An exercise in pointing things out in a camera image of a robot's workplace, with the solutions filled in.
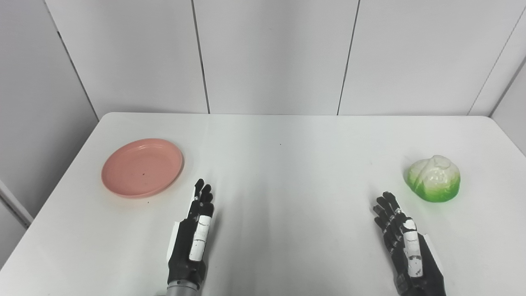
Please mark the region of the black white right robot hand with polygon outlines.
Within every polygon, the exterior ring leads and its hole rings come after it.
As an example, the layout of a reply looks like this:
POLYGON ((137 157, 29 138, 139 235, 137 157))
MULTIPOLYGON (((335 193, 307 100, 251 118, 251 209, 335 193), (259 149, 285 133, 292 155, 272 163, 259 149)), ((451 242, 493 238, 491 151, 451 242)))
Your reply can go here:
POLYGON ((383 192, 373 207, 374 222, 383 236, 400 296, 445 296, 445 280, 413 218, 400 208, 391 192, 383 192))

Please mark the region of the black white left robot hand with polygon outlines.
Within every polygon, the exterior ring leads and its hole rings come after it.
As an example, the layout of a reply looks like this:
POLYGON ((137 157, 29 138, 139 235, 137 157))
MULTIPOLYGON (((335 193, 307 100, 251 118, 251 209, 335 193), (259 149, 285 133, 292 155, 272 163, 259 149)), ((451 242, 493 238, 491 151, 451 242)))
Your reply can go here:
POLYGON ((187 217, 177 223, 168 261, 166 295, 195 296, 205 281, 205 248, 215 207, 210 184, 197 180, 187 217))

